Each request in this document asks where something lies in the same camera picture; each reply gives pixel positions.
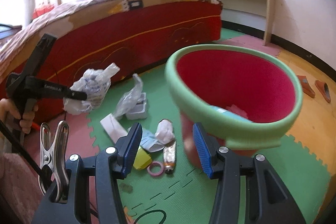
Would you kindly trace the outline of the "person's left hand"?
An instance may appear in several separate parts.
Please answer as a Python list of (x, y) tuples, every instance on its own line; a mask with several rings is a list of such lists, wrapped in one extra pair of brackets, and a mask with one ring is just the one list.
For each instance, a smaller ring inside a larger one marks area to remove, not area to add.
[(19, 110), (15, 106), (11, 99), (1, 99), (0, 102), (1, 121), (5, 122), (7, 114), (11, 114), (15, 119), (19, 120), (19, 125), (25, 134), (29, 134), (31, 126), (35, 118), (35, 113), (38, 110), (38, 105), (35, 104), (32, 111), (26, 112), (23, 115), (19, 113)]

